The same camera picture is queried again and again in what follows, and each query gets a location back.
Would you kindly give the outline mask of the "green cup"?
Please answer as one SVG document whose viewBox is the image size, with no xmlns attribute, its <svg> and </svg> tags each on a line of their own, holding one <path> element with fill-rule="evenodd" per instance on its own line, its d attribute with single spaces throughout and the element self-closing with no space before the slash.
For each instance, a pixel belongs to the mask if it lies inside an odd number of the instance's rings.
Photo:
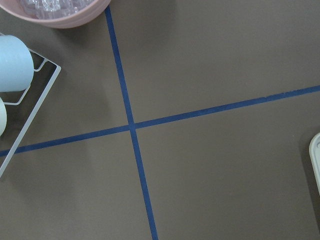
<svg viewBox="0 0 320 240">
<path fill-rule="evenodd" d="M 0 98 L 0 136 L 4 133 L 7 126 L 7 110 L 4 101 Z"/>
</svg>

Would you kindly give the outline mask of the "white cup rack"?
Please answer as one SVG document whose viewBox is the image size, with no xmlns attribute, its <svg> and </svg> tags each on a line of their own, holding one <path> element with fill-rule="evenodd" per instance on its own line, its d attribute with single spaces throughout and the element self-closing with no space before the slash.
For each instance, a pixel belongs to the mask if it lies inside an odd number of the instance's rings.
<svg viewBox="0 0 320 240">
<path fill-rule="evenodd" d="M 7 124 L 0 136 L 0 172 L 3 174 L 42 103 L 54 85 L 61 67 L 47 57 L 28 48 L 34 74 L 30 86 L 22 91 L 0 92 L 7 112 Z"/>
</svg>

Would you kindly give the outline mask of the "blue cup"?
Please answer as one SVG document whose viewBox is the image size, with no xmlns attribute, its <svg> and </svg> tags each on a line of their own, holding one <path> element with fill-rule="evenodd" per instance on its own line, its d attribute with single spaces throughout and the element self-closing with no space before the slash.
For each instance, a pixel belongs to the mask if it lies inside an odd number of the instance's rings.
<svg viewBox="0 0 320 240">
<path fill-rule="evenodd" d="M 20 92 L 33 80 L 34 62 L 27 46 L 13 35 L 0 37 L 0 91 Z"/>
</svg>

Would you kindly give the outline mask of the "cream bear tray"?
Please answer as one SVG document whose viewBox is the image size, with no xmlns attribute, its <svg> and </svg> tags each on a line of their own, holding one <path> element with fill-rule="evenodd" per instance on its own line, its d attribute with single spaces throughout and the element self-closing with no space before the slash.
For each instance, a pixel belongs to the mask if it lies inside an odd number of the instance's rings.
<svg viewBox="0 0 320 240">
<path fill-rule="evenodd" d="M 313 173 L 317 185 L 318 192 L 320 192 L 320 134 L 317 133 L 309 144 L 309 155 L 313 168 Z"/>
</svg>

